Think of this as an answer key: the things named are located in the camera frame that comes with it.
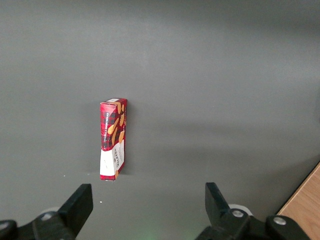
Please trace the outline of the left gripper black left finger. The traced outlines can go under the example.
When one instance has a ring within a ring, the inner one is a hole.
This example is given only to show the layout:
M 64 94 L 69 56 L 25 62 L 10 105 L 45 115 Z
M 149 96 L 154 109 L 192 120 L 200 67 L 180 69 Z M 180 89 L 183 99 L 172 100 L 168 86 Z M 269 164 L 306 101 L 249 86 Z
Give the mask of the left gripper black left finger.
M 42 212 L 18 228 L 19 240 L 74 240 L 93 210 L 91 184 L 81 184 L 58 209 Z

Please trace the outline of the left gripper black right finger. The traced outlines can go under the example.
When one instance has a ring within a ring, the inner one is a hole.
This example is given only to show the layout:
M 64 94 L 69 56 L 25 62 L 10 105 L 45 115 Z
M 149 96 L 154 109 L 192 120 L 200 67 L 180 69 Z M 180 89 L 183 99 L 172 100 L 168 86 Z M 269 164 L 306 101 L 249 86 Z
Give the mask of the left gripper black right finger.
M 197 240 L 264 240 L 264 223 L 241 208 L 231 208 L 214 182 L 205 184 L 205 210 L 210 226 Z

